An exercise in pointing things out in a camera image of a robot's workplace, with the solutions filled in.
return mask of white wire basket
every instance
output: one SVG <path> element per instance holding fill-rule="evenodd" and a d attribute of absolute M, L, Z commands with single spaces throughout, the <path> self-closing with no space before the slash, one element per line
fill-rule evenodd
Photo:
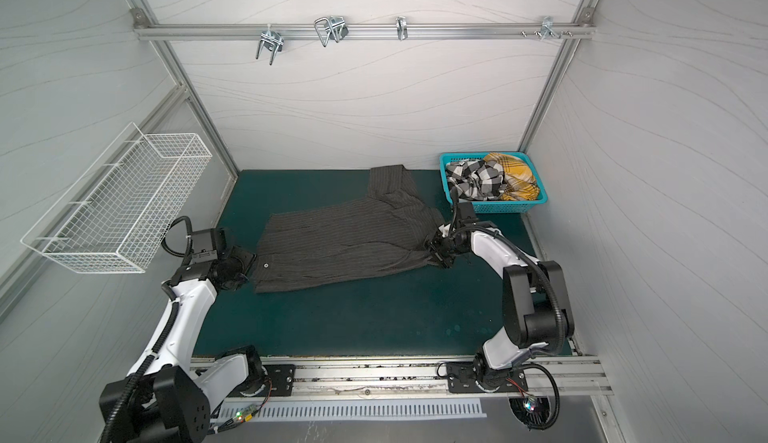
<path fill-rule="evenodd" d="M 76 273 L 147 269 L 211 154 L 194 133 L 143 134 L 131 124 L 120 137 L 22 237 L 24 245 Z M 110 149 L 117 155 L 104 163 Z"/>

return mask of turquoise plastic basket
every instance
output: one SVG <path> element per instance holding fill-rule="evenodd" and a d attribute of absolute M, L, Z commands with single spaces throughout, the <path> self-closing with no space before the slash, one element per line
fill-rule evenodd
<path fill-rule="evenodd" d="M 444 153 L 440 155 L 440 177 L 442 178 L 442 189 L 446 192 L 446 199 L 450 204 L 451 194 L 448 192 L 448 179 L 446 178 L 446 165 L 459 160 L 466 160 L 468 158 L 483 158 L 485 155 L 491 153 L 490 151 L 484 151 L 482 153 Z M 542 178 L 536 173 L 536 168 L 533 166 L 531 159 L 528 155 L 520 153 L 519 151 L 499 151 L 507 155 L 514 155 L 517 158 L 522 159 L 533 172 L 533 176 L 536 177 L 538 182 L 539 194 L 538 200 L 530 201 L 473 201 L 472 206 L 475 208 L 475 213 L 478 214 L 522 214 L 530 210 L 536 205 L 541 205 L 547 201 L 547 192 L 544 190 L 544 183 Z"/>

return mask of green table surface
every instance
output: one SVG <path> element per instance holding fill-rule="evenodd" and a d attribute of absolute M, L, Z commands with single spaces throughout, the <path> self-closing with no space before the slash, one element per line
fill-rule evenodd
<path fill-rule="evenodd" d="M 368 173 L 245 170 L 219 226 L 229 243 L 255 252 L 271 214 L 360 198 Z M 422 199 L 450 218 L 439 172 L 412 174 Z M 519 214 L 479 216 L 533 254 Z M 257 294 L 250 285 L 222 292 L 206 316 L 195 354 L 249 344 L 261 355 L 472 354 L 501 327 L 502 280 L 482 259 L 467 254 L 451 269 L 427 266 L 294 292 Z"/>

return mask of metal wire mesh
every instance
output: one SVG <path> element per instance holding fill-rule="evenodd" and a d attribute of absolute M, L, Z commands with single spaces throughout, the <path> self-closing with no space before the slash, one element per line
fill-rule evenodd
<path fill-rule="evenodd" d="M 35 251 L 78 273 L 142 273 L 210 161 L 197 134 L 142 134 Z"/>

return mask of striped fabric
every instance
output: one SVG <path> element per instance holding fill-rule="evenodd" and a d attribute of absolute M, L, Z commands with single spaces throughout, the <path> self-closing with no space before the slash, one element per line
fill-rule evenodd
<path fill-rule="evenodd" d="M 539 189 L 536 177 L 523 160 L 504 153 L 489 153 L 483 160 L 489 163 L 495 161 L 504 168 L 504 182 L 507 187 L 502 192 L 501 200 L 538 199 Z"/>
<path fill-rule="evenodd" d="M 402 165 L 373 168 L 363 198 L 270 217 L 250 280 L 270 293 L 419 268 L 430 257 L 426 239 L 443 223 Z"/>

